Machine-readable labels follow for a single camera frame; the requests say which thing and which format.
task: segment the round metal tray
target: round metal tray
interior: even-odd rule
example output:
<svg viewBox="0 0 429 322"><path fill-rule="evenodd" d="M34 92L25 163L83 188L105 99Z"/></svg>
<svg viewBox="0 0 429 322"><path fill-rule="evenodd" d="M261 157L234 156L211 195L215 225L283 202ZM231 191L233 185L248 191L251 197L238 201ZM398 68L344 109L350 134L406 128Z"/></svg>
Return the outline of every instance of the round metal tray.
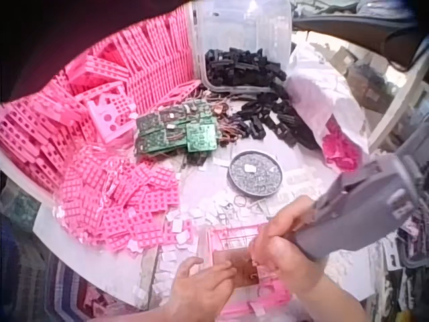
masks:
<svg viewBox="0 0 429 322"><path fill-rule="evenodd" d="M245 172L244 165L256 167L256 172ZM283 181L282 168L271 156L260 151L237 154L228 168L231 184L248 197L263 198L276 193Z"/></svg>

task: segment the white table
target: white table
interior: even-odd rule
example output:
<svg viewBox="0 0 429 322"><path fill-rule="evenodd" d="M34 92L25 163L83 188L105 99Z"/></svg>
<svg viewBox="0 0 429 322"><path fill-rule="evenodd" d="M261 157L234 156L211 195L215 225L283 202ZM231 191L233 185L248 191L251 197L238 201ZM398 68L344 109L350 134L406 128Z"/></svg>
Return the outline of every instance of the white table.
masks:
<svg viewBox="0 0 429 322"><path fill-rule="evenodd" d="M311 152L300 145L290 149L269 130L263 141L241 140L227 148L219 148L213 156L230 160L235 154L244 150L260 150L275 156L284 171L300 168L303 165L312 166L326 189L336 178L336 174L323 164L320 152ZM181 158L182 156L179 156L172 160L174 166L179 164L178 160ZM180 179L181 204L192 208L201 198L211 198L227 184L226 174L227 169L213 164L212 159L207 160L206 171L199 171L196 167L184 169ZM52 216L51 206L45 204L39 210L34 233L77 274L126 303L145 307L144 301L133 294L133 289L136 286L146 290L149 288L154 269L155 250L133 259L125 253L112 254L84 246L60 227ZM369 279L367 251L356 252L351 261L352 267L341 286L357 299L362 300L373 292Z"/></svg>

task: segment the pile of pink plastic pieces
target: pile of pink plastic pieces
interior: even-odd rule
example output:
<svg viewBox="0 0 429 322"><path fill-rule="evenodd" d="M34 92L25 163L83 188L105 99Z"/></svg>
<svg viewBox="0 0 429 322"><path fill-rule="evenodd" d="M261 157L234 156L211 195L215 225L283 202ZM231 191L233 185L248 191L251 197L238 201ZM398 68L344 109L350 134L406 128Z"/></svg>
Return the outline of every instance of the pile of pink plastic pieces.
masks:
<svg viewBox="0 0 429 322"><path fill-rule="evenodd" d="M334 117L329 119L326 128L329 133L322 139L326 163L334 164L341 171L355 171L362 159L362 151L341 131Z"/></svg>
<svg viewBox="0 0 429 322"><path fill-rule="evenodd" d="M56 216L84 244L138 253L178 243L171 223L156 220L179 205L176 174L152 161L135 165L104 147L84 146L66 169L58 199ZM192 237L190 221L183 231Z"/></svg>
<svg viewBox="0 0 429 322"><path fill-rule="evenodd" d="M185 12L137 23L95 44L39 93L0 107L0 149L48 192L87 143L130 146L135 120L199 84Z"/></svg>

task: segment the gray tool handle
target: gray tool handle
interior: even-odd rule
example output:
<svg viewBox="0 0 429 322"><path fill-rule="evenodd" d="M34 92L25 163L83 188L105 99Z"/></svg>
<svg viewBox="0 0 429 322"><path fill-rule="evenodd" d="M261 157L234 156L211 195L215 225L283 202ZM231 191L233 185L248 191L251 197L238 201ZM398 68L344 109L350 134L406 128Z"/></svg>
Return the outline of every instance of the gray tool handle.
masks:
<svg viewBox="0 0 429 322"><path fill-rule="evenodd" d="M311 260L359 250L400 227L418 208L418 179L395 155L343 173L315 202L314 221L285 237Z"/></svg>

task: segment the gray power tool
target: gray power tool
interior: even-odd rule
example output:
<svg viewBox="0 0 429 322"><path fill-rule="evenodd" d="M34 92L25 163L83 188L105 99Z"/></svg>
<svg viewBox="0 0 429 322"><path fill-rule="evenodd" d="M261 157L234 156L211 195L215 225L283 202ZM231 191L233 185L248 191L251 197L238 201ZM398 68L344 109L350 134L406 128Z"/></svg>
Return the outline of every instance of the gray power tool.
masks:
<svg viewBox="0 0 429 322"><path fill-rule="evenodd" d="M417 211L428 163L429 123L424 123L395 154L342 173L314 203L309 224L285 238L312 260L376 242Z"/></svg>

